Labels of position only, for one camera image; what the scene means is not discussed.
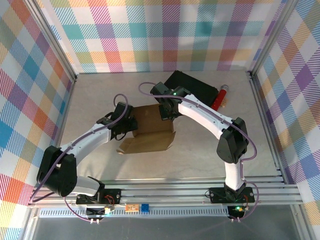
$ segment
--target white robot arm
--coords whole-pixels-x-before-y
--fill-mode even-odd
[[[200,102],[194,95],[190,94],[184,97],[185,99],[189,99],[193,102],[199,103],[203,107],[207,108],[211,112],[219,115],[224,121],[233,124],[233,120],[231,117],[224,116],[207,105]],[[220,136],[223,134],[223,130],[227,129],[229,126],[222,122],[221,120],[213,117],[212,115],[206,113],[201,110],[199,107],[194,106],[193,104],[182,101],[178,105],[178,111],[180,114],[187,116],[193,120],[195,120],[200,125],[204,126],[208,129],[218,140]],[[240,164],[241,161],[237,163],[227,163],[224,162],[225,165],[225,184],[233,190],[238,190],[243,184],[244,181],[240,177]]]
[[[125,109],[125,103],[119,102],[114,112],[110,112],[99,119],[96,124],[82,136],[86,135],[88,132],[92,132],[91,135],[83,138],[80,136],[76,144],[73,144],[73,142],[76,141],[75,140],[62,145],[59,148],[49,146],[42,157],[42,162],[36,178],[37,181],[40,183],[62,152],[71,147],[71,149],[63,156],[59,164],[57,164],[47,181],[44,183],[44,186],[61,197],[65,197],[70,193],[90,197],[95,196],[98,190],[104,188],[104,184],[92,177],[77,176],[77,166],[88,154],[100,145],[105,144],[112,139],[117,140],[118,135],[126,134],[127,132],[138,128],[137,121],[131,116],[131,111],[133,109],[131,105],[128,105],[123,118],[113,124],[113,121],[117,119]]]

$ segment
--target cable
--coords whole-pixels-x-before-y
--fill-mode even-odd
[[[245,161],[249,161],[249,160],[252,160],[254,159],[256,156],[257,156],[257,147],[255,145],[255,143],[251,140],[251,138],[244,132],[242,131],[240,128],[238,128],[237,126],[225,121],[222,117],[220,117],[219,115],[215,114],[214,112],[212,112],[211,110],[207,109],[206,107],[202,106],[202,105],[199,105],[198,103],[190,100],[190,99],[187,99],[187,98],[184,98],[184,97],[181,97],[181,96],[176,96],[176,95],[152,95],[152,94],[148,94],[148,93],[145,93],[141,90],[141,86],[142,85],[145,85],[145,84],[150,84],[150,85],[156,85],[155,83],[153,82],[143,82],[141,84],[139,84],[138,86],[138,90],[141,94],[143,95],[146,95],[146,96],[149,96],[149,97],[153,97],[153,98],[167,98],[167,99],[180,99],[182,101],[185,101],[187,103],[190,103],[194,106],[196,106],[197,108],[200,108],[201,110],[205,111],[207,114],[213,116],[214,118],[217,118],[219,121],[227,124],[228,126],[234,128],[235,130],[237,130],[239,133],[241,133],[245,139],[247,139],[249,141],[249,143],[252,145],[253,147],[253,155],[251,157],[247,157],[247,158],[244,158],[244,159],[241,159],[240,160],[240,177],[243,179],[243,162]],[[252,211],[247,214],[245,216],[245,218],[247,218],[248,216],[250,216],[252,214],[252,212],[256,209],[257,207],[257,204],[258,204],[258,201],[259,201],[259,190],[258,190],[258,187],[257,185],[254,183],[254,182],[248,182],[246,180],[243,180],[245,183],[248,183],[248,184],[252,184],[254,185],[254,187],[256,188],[256,201],[255,201],[255,204],[254,206],[252,207]]]
[[[32,194],[31,197],[30,197],[30,203],[36,203],[36,202],[38,202],[38,201],[40,201],[40,200],[42,200],[42,199],[44,199],[44,198],[46,198],[46,197],[48,197],[48,196],[50,196],[50,195],[53,194],[53,193],[49,193],[49,194],[47,194],[46,196],[43,196],[43,197],[40,197],[40,198],[34,200],[35,196],[37,195],[37,193],[39,192],[39,190],[41,189],[41,187],[45,184],[45,182],[48,180],[49,176],[50,176],[51,173],[54,171],[54,169],[55,169],[55,167],[57,166],[57,164],[59,163],[59,161],[63,158],[63,156],[64,156],[70,149],[72,149],[72,147],[74,147],[78,142],[80,142],[81,140],[83,140],[83,139],[85,139],[86,137],[90,136],[91,134],[94,134],[94,133],[96,133],[96,132],[98,132],[98,131],[100,131],[100,130],[103,130],[103,129],[109,127],[111,124],[117,123],[118,121],[120,121],[120,120],[124,117],[124,115],[126,114],[126,111],[127,111],[127,109],[128,109],[128,104],[129,104],[128,98],[127,98],[124,94],[118,93],[117,95],[114,96],[114,98],[113,98],[113,103],[116,102],[116,98],[117,98],[118,96],[122,96],[122,97],[124,97],[124,99],[125,99],[125,108],[124,108],[123,113],[122,113],[116,120],[108,123],[108,124],[105,125],[105,126],[101,126],[101,127],[97,128],[97,129],[95,129],[94,131],[89,131],[89,132],[85,133],[84,135],[82,135],[82,136],[80,136],[79,138],[77,138],[70,146],[68,146],[68,147],[66,148],[66,150],[64,150],[63,153],[61,153],[60,156],[56,159],[56,161],[53,163],[53,165],[51,166],[51,168],[49,169],[49,171],[47,172],[47,174],[44,176],[43,180],[40,182],[40,184],[38,185],[38,187],[35,189],[35,191],[33,192],[33,194]]]
[[[221,196],[220,194],[214,192],[214,191],[211,191],[211,190],[207,190],[205,193],[204,193],[204,196],[207,198],[207,199],[211,199],[210,196],[207,195],[207,192],[209,192],[210,194],[214,194],[214,195],[217,195],[218,197],[222,198],[222,199],[226,199],[227,197],[226,196]]]
[[[247,197],[247,195],[243,195],[244,196],[244,198],[245,198],[245,201],[246,201],[246,207],[248,206],[248,201],[249,201],[249,199],[248,199],[248,197]]]
[[[63,198],[65,205],[67,206],[67,208],[74,214],[76,215],[78,218],[80,218],[81,220],[87,221],[87,222],[91,222],[91,220],[89,220],[88,218],[85,218],[83,216],[80,216],[78,213],[76,213],[71,207],[70,205],[67,203],[66,197]]]
[[[105,198],[105,199],[108,199],[109,203],[110,203],[112,206],[115,205],[115,199],[114,199],[113,196],[111,196],[111,195],[106,195],[104,198]]]
[[[122,139],[125,138],[125,136],[127,135],[127,133],[125,133],[122,137],[118,138],[117,136],[114,137],[115,140],[117,141],[121,141]]]

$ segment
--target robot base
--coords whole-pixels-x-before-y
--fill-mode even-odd
[[[255,202],[252,187],[245,187],[235,200],[230,199],[224,187],[211,187],[208,192],[212,204],[243,204]]]
[[[120,204],[121,189],[107,189],[103,188],[97,192],[95,196],[87,196],[79,194],[76,197],[76,205],[116,205]]]

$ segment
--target small circuit board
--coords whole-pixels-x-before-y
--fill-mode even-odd
[[[139,212],[139,204],[127,204],[124,207],[126,213]]]

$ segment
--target metal rail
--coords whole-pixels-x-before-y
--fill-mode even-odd
[[[262,100],[261,96],[259,95],[259,89],[258,89],[258,86],[257,86],[258,78],[257,77],[251,77],[249,72],[247,72],[247,77],[248,77],[248,80],[249,80],[249,83],[250,83],[250,86],[251,86],[253,97],[254,97],[254,100],[255,100],[255,103],[256,103],[256,107],[257,107],[259,115],[260,115],[260,119],[261,119],[261,122],[262,122],[263,130],[264,130],[264,133],[265,133],[268,145],[269,145],[269,149],[270,149],[270,152],[271,152],[275,167],[280,169],[284,182],[286,184],[288,184],[289,183],[289,179],[288,179],[288,176],[286,174],[286,171],[285,171],[285,168],[283,166],[283,163],[281,162],[280,155],[279,155],[278,149],[276,147],[276,143],[275,143],[275,140],[273,138],[270,125],[268,123],[268,118],[267,118],[266,112],[265,112],[263,104],[262,104],[263,100]]]
[[[301,204],[302,199],[298,187],[285,184],[281,175],[251,176],[246,178],[254,182],[259,189],[259,205],[290,205]],[[149,204],[150,207],[204,207],[232,206],[232,204],[212,204],[205,196],[209,188],[223,187],[224,178],[180,178],[180,179],[142,179],[142,180],[112,180],[105,181],[106,188],[121,189],[120,205]],[[42,197],[50,191],[42,188],[36,197]],[[76,207],[76,194],[70,194],[66,200]],[[33,203],[30,207],[63,208],[65,203],[57,194]]]
[[[38,3],[36,0],[25,0],[24,1],[28,9],[30,10],[32,16],[36,20],[37,24],[39,25],[41,32],[45,36],[46,40],[48,41],[50,47],[54,51],[56,57],[59,59],[60,63],[63,65],[68,77],[76,81],[77,73],[75,72],[74,68],[71,66],[64,50],[59,44],[55,34],[53,33],[48,21],[46,20],[43,12],[41,11]]]

